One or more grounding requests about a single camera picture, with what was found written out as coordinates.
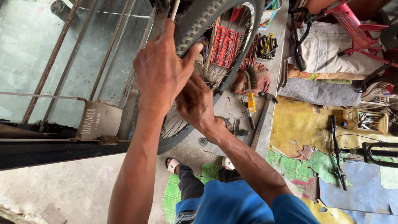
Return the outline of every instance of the bicycle tire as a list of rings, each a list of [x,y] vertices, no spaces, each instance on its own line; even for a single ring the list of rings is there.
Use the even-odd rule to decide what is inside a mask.
[[[247,38],[248,43],[251,44],[257,33],[257,29],[260,24],[262,9],[264,8],[264,2],[262,0],[197,0],[195,1],[184,13],[181,15],[181,19],[176,22],[176,29],[174,31],[174,41],[176,44],[176,54],[179,57],[183,57],[187,50],[200,38],[200,36],[206,31],[206,29],[222,14],[231,8],[245,4],[252,12],[254,12],[254,23],[250,37]],[[237,58],[236,63],[241,64],[244,56],[249,51],[250,47],[247,47]],[[219,88],[220,94],[215,94],[213,97],[213,105],[220,98],[221,94],[226,90],[233,77],[235,76],[239,66],[233,66],[230,74],[226,77],[221,88]],[[138,103],[140,95],[138,95],[132,118],[132,133],[134,135],[135,127],[138,119]],[[178,133],[170,138],[163,139],[159,138],[158,155],[167,152],[172,149],[178,143],[180,143],[188,134],[195,129],[191,125],[186,125]]]

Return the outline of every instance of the bicycle chain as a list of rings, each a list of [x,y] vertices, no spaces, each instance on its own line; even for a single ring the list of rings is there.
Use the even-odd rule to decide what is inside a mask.
[[[358,92],[365,92],[366,91],[366,83],[369,82],[369,80],[375,78],[379,72],[383,71],[384,69],[390,67],[390,65],[392,65],[392,61],[388,64],[384,64],[383,66],[381,66],[380,68],[376,69],[374,72],[372,72],[372,74],[370,74],[368,77],[366,77],[362,82],[361,82],[361,89]]]

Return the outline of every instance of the striped cloth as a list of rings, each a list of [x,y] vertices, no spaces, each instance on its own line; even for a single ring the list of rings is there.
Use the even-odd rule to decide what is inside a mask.
[[[302,24],[297,29],[298,36],[304,34],[307,25]],[[294,64],[294,40],[289,44],[290,54],[289,64]],[[339,24],[314,22],[307,38],[300,45],[301,55],[305,61],[308,73],[354,73],[369,75],[383,65],[382,62],[374,60],[368,56],[354,52],[352,56],[338,57],[337,53],[351,48],[351,37]]]

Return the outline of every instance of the shirt sleeve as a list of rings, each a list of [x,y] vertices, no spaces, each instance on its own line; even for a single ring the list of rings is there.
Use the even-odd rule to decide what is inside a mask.
[[[298,197],[282,194],[272,202],[275,224],[320,224],[308,206]]]

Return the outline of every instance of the bicycle wheel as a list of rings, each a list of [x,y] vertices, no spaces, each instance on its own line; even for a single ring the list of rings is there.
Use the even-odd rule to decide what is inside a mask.
[[[239,8],[240,14],[234,22],[231,22],[230,18],[234,7]],[[259,27],[263,8],[263,0],[197,0],[177,19],[174,40],[176,43],[176,53],[179,57],[182,57],[201,37],[209,35],[209,32],[211,34],[212,26],[216,22],[230,31],[239,33],[240,41],[236,52],[229,54],[232,57],[229,60],[230,63],[225,66],[219,66],[219,64],[216,65],[212,61],[208,63],[207,68],[203,68],[200,72],[201,77],[214,92],[213,104],[217,102],[226,90],[238,71],[244,56],[249,51]],[[209,45],[213,45],[215,40],[216,38],[213,41],[211,41],[211,38],[208,39]],[[224,45],[228,45],[228,43],[222,41],[219,45],[222,48]],[[206,60],[211,60],[211,57],[206,58],[203,64],[206,64]],[[138,118],[138,102],[139,96],[136,100],[132,119],[133,134]],[[176,146],[193,129],[194,127],[180,117],[174,103],[163,122],[159,138],[158,155]]]

